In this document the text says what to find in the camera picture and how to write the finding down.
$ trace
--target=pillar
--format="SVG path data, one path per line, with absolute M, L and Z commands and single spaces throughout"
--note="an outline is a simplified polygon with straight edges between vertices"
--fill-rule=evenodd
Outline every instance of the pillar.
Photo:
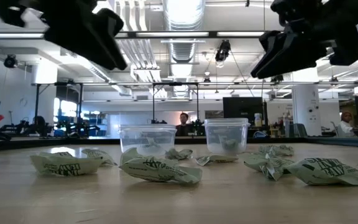
M 43 58 L 39 64 L 32 66 L 33 83 L 55 83 L 57 81 L 57 72 L 57 65 Z M 38 115 L 43 116 L 45 122 L 53 124 L 53 105 L 56 97 L 56 87 L 54 85 L 50 85 L 46 89 L 45 87 L 46 85 L 40 87 L 41 94 L 39 95 Z
M 307 68 L 292 73 L 294 82 L 317 82 L 317 68 Z M 321 135 L 318 85 L 292 87 L 293 122 L 305 125 L 308 136 Z

